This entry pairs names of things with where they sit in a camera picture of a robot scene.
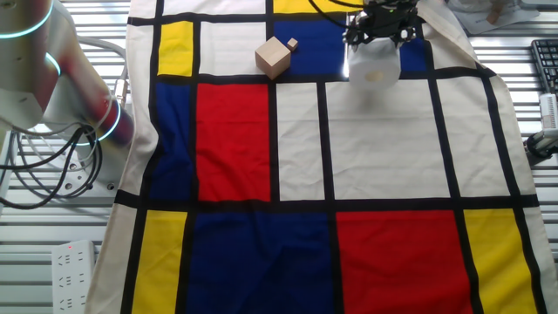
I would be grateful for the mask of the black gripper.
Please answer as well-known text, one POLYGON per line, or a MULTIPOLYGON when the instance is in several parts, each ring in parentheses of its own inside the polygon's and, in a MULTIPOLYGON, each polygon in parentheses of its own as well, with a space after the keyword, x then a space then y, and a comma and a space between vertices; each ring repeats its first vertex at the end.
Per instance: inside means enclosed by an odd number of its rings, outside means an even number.
POLYGON ((393 43, 401 47, 416 38, 419 20, 413 20, 412 0, 370 0, 364 2, 367 17, 354 17, 343 34, 343 42, 350 46, 368 44, 371 38, 393 36, 393 43))

